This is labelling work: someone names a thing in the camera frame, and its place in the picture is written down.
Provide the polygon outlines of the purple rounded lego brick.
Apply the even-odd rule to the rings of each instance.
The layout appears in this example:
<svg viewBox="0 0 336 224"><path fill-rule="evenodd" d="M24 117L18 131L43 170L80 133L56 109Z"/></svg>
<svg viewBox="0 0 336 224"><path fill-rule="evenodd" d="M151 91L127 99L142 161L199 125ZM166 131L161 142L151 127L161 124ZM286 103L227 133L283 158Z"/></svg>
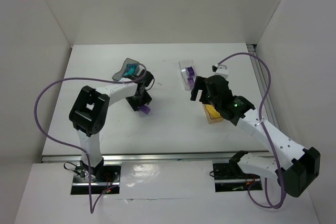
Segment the purple rounded lego brick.
<svg viewBox="0 0 336 224"><path fill-rule="evenodd" d="M139 111L148 115L150 113L151 109L148 106L143 105L143 106L139 107Z"/></svg>

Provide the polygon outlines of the purple oval lego brick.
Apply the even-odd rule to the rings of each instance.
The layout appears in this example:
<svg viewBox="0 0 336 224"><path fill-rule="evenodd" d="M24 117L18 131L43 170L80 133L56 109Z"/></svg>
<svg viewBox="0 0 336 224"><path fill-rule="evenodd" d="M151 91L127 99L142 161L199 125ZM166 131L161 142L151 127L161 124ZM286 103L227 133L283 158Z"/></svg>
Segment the purple oval lego brick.
<svg viewBox="0 0 336 224"><path fill-rule="evenodd" d="M188 74L189 76L193 76L193 75L195 75L195 72L194 72L193 67L187 67L187 68L186 68L186 72L187 72L187 74Z"/></svg>

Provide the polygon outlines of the long yellow lego plate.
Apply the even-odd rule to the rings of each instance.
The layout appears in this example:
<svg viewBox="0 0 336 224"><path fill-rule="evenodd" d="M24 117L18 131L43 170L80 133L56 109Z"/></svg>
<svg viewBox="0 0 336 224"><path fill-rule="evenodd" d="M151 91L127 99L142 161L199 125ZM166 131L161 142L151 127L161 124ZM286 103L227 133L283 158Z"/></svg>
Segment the long yellow lego plate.
<svg viewBox="0 0 336 224"><path fill-rule="evenodd" d="M215 110L215 108L212 105L206 104L205 109L211 120L221 118L221 115Z"/></svg>

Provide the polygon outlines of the teal rounded lego brick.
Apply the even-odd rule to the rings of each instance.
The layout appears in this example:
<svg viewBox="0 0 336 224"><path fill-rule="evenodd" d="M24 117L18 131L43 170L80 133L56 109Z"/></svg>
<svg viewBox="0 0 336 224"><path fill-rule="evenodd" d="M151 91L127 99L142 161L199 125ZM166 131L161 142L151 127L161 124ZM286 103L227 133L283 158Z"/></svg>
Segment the teal rounded lego brick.
<svg viewBox="0 0 336 224"><path fill-rule="evenodd" d="M129 64L127 64L126 70L134 72L134 71L136 71L137 67L138 67L138 65L136 63L129 63Z"/></svg>

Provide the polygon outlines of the teal rectangular lego brick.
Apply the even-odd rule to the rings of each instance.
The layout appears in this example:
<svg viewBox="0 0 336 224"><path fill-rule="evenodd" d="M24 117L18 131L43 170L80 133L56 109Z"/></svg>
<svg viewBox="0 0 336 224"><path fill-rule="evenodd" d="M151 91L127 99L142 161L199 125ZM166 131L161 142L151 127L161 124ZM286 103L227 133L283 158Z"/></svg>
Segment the teal rectangular lego brick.
<svg viewBox="0 0 336 224"><path fill-rule="evenodd" d="M126 77L126 76L131 76L131 75L133 75L133 70L132 70L132 69L126 71L126 72L123 74L124 77Z"/></svg>

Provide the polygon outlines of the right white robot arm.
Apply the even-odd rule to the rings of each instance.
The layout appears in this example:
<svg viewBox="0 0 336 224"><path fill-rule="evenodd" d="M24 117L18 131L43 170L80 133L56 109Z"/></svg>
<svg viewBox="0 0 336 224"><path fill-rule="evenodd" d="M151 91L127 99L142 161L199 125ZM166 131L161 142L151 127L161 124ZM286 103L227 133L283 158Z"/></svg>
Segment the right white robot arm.
<svg viewBox="0 0 336 224"><path fill-rule="evenodd" d="M255 174L275 179L286 194L299 197L319 176L320 152L296 143L270 123L255 106L243 96L233 95L227 81L227 72L214 66L215 74L208 78L197 76L191 90L191 100L208 104L220 116L261 143L273 153L273 159L239 151L230 163L239 173Z"/></svg>

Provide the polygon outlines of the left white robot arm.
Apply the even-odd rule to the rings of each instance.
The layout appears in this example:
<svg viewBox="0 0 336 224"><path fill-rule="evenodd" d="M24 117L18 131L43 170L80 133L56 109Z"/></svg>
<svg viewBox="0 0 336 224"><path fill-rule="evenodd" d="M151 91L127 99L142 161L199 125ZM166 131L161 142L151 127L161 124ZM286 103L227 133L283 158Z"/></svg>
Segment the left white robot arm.
<svg viewBox="0 0 336 224"><path fill-rule="evenodd" d="M99 132L106 122L108 108L125 99L133 111L149 114L152 98L147 87L154 81L152 73L142 70L139 75L125 75L118 84L94 89L83 87L69 113L69 119L79 136L80 166L91 176L100 176L104 160L100 150Z"/></svg>

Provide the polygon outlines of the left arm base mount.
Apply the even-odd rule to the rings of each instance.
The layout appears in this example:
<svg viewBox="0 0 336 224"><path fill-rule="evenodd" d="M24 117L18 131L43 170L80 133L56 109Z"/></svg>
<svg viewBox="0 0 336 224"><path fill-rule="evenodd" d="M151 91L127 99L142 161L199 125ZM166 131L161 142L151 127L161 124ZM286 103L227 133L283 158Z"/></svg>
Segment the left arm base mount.
<svg viewBox="0 0 336 224"><path fill-rule="evenodd" d="M72 162L65 162L64 169L74 173L71 187L72 195L87 195L89 192L88 173L80 166ZM104 190L107 195L119 194L120 192L121 165L104 166L99 175L91 180L93 195L99 195Z"/></svg>

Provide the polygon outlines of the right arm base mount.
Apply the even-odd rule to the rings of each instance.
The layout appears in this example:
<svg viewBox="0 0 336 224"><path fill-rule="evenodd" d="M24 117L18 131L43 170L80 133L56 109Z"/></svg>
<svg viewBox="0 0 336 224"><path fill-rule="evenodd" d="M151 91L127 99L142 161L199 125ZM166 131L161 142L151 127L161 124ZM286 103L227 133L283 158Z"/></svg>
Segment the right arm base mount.
<svg viewBox="0 0 336 224"><path fill-rule="evenodd" d="M254 174L235 173L230 163L213 163L213 170L209 172L214 179L215 192L238 192L262 190L260 177Z"/></svg>

